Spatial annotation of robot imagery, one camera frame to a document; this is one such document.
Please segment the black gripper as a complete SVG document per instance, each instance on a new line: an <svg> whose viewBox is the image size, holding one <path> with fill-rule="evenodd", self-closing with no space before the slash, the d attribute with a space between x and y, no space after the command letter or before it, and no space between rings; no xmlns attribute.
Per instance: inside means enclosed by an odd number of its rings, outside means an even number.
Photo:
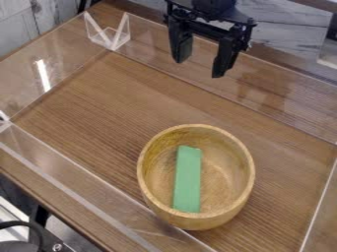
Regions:
<svg viewBox="0 0 337 252"><path fill-rule="evenodd" d="M211 76L233 68L238 53L249 48L257 22L235 8L237 0L164 0L172 58L183 63L192 54L192 33L219 40Z"/></svg>

